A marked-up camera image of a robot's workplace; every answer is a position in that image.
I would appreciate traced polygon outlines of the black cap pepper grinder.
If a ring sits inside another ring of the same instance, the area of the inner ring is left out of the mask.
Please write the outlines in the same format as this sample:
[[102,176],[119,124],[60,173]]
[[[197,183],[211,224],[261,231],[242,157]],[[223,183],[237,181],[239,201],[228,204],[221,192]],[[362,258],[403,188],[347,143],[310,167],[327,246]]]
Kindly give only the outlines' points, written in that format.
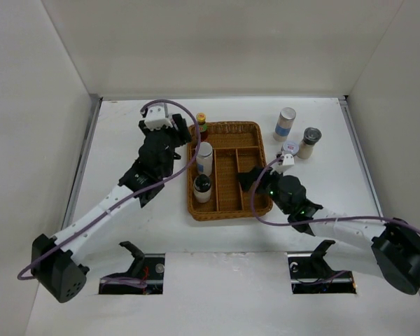
[[211,179],[205,175],[200,174],[193,182],[193,194],[199,203],[206,203],[211,197]]

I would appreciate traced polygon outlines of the red sauce bottle yellow cap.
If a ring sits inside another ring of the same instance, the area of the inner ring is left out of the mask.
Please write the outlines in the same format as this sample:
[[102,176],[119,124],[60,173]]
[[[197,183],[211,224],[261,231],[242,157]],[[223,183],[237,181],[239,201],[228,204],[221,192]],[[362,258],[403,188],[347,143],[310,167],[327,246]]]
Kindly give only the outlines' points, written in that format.
[[206,141],[209,135],[208,127],[207,127],[207,117],[204,113],[198,113],[196,115],[196,120],[198,124],[198,129],[200,133],[201,141]]

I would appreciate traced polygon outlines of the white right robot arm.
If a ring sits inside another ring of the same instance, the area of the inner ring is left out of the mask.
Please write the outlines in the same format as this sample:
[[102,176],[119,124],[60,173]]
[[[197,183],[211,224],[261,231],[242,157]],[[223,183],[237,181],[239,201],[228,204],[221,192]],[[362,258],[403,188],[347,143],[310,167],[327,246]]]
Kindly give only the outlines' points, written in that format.
[[288,217],[285,224],[300,233],[321,237],[323,241],[310,252],[290,254],[288,264],[293,287],[306,286],[321,291],[341,277],[351,278],[352,271],[385,279],[398,291],[415,295],[420,289],[420,231],[397,218],[376,216],[342,217],[307,198],[300,180],[284,175],[271,165],[237,171],[222,188],[238,183],[254,204],[256,195],[264,195]]

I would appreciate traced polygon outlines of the small jar red label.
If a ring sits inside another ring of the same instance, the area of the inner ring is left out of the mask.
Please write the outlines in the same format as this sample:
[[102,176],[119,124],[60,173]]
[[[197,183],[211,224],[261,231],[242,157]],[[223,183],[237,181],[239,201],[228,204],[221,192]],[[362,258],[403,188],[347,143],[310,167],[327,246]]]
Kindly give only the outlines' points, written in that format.
[[285,141],[282,144],[281,152],[283,154],[290,154],[292,156],[296,156],[298,154],[300,147],[298,143],[295,143],[294,141]]

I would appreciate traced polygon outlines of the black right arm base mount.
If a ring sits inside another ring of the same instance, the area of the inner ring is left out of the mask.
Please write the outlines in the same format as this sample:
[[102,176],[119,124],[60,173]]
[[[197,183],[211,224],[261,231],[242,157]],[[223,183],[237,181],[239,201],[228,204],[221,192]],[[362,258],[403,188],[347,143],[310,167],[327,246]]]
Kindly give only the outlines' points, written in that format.
[[335,271],[324,260],[334,244],[333,240],[324,240],[313,251],[287,255],[293,294],[356,294],[352,272]]

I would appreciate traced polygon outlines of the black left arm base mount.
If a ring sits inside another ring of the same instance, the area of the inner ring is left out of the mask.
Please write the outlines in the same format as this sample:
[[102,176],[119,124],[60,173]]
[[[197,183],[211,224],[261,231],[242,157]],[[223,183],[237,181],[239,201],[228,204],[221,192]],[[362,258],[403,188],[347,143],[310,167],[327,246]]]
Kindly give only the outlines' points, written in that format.
[[165,254],[145,254],[130,241],[120,246],[131,253],[128,270],[100,279],[99,295],[161,295],[165,276]]

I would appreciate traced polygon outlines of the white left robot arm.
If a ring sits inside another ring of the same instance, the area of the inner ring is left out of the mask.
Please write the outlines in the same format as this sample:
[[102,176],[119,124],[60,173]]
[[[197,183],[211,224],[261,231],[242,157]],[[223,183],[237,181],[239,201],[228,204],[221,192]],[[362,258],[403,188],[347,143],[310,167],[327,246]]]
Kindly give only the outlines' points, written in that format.
[[111,192],[84,217],[31,245],[31,275],[58,301],[72,300],[87,281],[86,256],[102,243],[119,220],[134,219],[173,175],[176,149],[192,140],[179,114],[159,121],[139,122],[145,139],[139,156]]

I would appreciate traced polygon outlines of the silver lid white spice bottle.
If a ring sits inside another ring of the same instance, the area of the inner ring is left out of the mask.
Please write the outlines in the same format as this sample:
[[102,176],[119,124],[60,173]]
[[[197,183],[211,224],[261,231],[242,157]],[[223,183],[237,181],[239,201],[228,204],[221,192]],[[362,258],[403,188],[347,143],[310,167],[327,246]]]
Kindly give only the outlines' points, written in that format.
[[213,169],[213,147],[210,143],[203,141],[200,143],[196,157],[198,174],[210,176]]

